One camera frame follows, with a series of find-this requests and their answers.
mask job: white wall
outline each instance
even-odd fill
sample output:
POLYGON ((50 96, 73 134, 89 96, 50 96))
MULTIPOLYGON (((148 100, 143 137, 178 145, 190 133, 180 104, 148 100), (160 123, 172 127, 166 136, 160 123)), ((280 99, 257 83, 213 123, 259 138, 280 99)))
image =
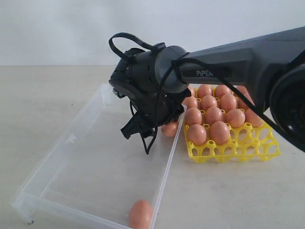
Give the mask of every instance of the white wall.
POLYGON ((304 0, 1 0, 0 65, 116 64, 120 31, 195 51, 304 25, 304 0))

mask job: clear plastic container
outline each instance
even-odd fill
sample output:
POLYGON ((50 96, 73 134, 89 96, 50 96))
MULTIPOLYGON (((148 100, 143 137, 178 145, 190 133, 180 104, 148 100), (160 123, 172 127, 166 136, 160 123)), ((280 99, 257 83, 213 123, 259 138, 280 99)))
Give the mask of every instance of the clear plastic container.
POLYGON ((128 98, 102 84, 11 205, 28 223, 43 211, 93 229, 123 229, 133 203, 146 199, 154 208, 153 228, 183 122, 175 138, 159 133, 146 155, 139 135, 121 134, 130 118, 128 98))

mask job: white table surface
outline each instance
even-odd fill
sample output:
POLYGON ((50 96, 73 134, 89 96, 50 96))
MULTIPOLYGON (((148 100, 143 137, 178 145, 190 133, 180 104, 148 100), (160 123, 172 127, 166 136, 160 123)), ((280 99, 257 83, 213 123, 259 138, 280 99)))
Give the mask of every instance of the white table surface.
MULTIPOLYGON (((1 229, 84 228, 43 213, 27 225, 9 200, 112 69, 0 67, 1 229)), ((267 162, 195 164, 180 138, 156 228, 303 228, 305 154, 279 141, 267 162)))

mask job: egg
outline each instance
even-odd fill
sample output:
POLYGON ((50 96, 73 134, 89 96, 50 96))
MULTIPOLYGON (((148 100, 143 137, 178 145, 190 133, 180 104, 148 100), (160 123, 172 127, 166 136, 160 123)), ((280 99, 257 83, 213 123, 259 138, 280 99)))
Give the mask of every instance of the egg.
POLYGON ((191 91, 191 95, 195 97, 195 89, 190 85, 187 88, 191 91))
POLYGON ((211 106, 204 114, 204 122, 212 125, 216 121, 224 121, 224 114, 218 107, 211 106))
POLYGON ((264 120, 260 118, 253 110, 248 109, 245 112, 246 122, 251 123, 253 127, 259 127, 264 123, 264 120))
POLYGON ((201 110, 206 111, 211 106, 217 106, 217 101, 212 95, 206 95, 205 97, 203 97, 201 99, 201 102, 200 102, 200 109, 201 110))
POLYGON ((198 108, 198 100, 194 96, 186 97, 182 104, 186 105, 187 109, 190 109, 192 107, 198 108))
POLYGON ((177 133, 178 125, 179 125, 178 122, 171 122, 168 125, 163 125, 161 127, 161 131, 162 131, 164 136, 173 137, 177 133))
POLYGON ((191 107, 185 112, 185 124, 186 125, 194 125, 194 124, 201 124, 202 123, 202 114, 200 110, 195 107, 191 107))
POLYGON ((237 99, 234 95, 226 93, 221 97, 219 101, 219 106, 221 109, 228 112, 237 107, 237 99))
MULTIPOLYGON (((250 97, 249 93, 244 94, 244 96, 252 103, 254 104, 252 98, 250 97)), ((245 111, 248 110, 248 106, 247 104, 244 103, 244 101, 242 99, 238 99, 238 108, 242 108, 245 111)))
POLYGON ((218 98, 221 98, 224 94, 227 94, 227 93, 232 93, 232 91, 230 90, 230 88, 228 88, 226 85, 218 85, 216 88, 215 88, 215 97, 218 97, 218 98))
POLYGON ((246 120, 244 112, 239 109, 233 109, 226 113, 225 121, 231 125, 233 128, 241 127, 246 120))
POLYGON ((134 203, 129 211, 129 227, 132 229, 149 229, 153 218, 153 208, 145 199, 134 203))
POLYGON ((187 130, 187 139, 195 146, 201 146, 206 142, 206 130, 202 125, 194 124, 187 130))
POLYGON ((238 91, 240 91, 242 94, 248 93, 248 90, 247 90, 247 88, 245 86, 239 85, 239 86, 236 87, 236 89, 238 91))
POLYGON ((225 144, 230 139, 230 128, 226 123, 217 121, 210 127, 210 138, 219 146, 225 144))
POLYGON ((197 97, 201 99, 206 95, 213 95, 212 86, 209 84, 201 84, 197 90, 197 97))

